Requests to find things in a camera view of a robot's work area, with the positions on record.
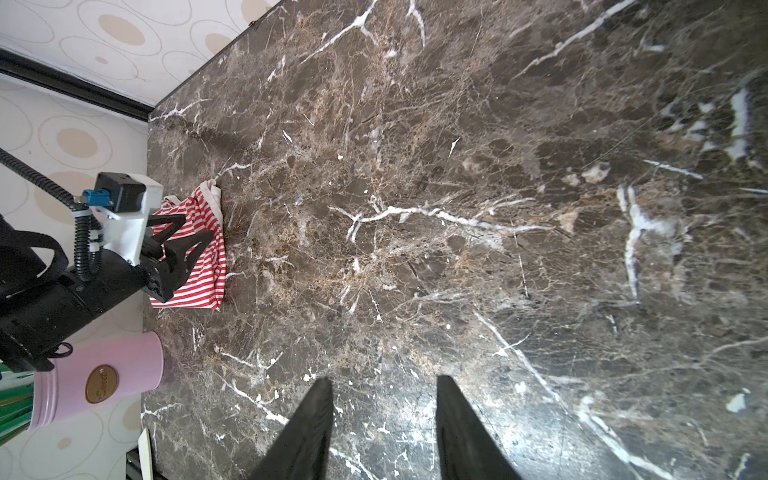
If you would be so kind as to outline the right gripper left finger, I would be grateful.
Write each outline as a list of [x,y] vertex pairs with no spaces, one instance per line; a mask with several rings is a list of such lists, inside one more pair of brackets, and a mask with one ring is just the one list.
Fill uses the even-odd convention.
[[325,479],[333,417],[332,382],[319,378],[249,479]]

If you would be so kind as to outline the red white striped tank top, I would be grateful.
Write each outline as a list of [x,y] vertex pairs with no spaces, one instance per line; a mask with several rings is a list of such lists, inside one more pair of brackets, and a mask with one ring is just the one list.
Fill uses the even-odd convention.
[[225,293],[227,255],[221,189],[216,185],[216,181],[211,179],[202,182],[184,200],[174,195],[166,196],[156,214],[185,216],[185,224],[171,236],[172,240],[204,231],[212,232],[213,239],[196,261],[186,283],[174,293],[173,298],[165,303],[150,298],[152,307],[219,310]]

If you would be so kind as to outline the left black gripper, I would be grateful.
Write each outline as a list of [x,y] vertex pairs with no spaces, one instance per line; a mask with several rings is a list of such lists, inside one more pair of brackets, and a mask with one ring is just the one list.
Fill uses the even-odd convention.
[[185,222],[183,214],[150,215],[138,266],[107,252],[91,281],[66,270],[56,280],[2,300],[3,364],[12,372],[51,371],[55,359],[73,353],[69,337],[134,293],[145,290],[160,300],[170,299],[214,239],[212,231],[170,239]]

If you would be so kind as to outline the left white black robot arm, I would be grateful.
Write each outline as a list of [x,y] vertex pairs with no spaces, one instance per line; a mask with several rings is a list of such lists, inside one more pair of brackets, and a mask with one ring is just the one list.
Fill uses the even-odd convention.
[[67,338],[139,291],[171,300],[214,238],[178,237],[185,216],[158,214],[163,188],[146,176],[101,172],[76,196],[7,151],[1,163],[63,204],[75,229],[69,258],[53,237],[1,223],[1,360],[14,373],[53,370]]

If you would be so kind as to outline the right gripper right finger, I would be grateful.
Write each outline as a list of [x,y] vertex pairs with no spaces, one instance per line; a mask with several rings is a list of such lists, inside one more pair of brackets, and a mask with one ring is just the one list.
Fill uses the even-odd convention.
[[437,377],[436,442],[442,479],[520,480],[451,376]]

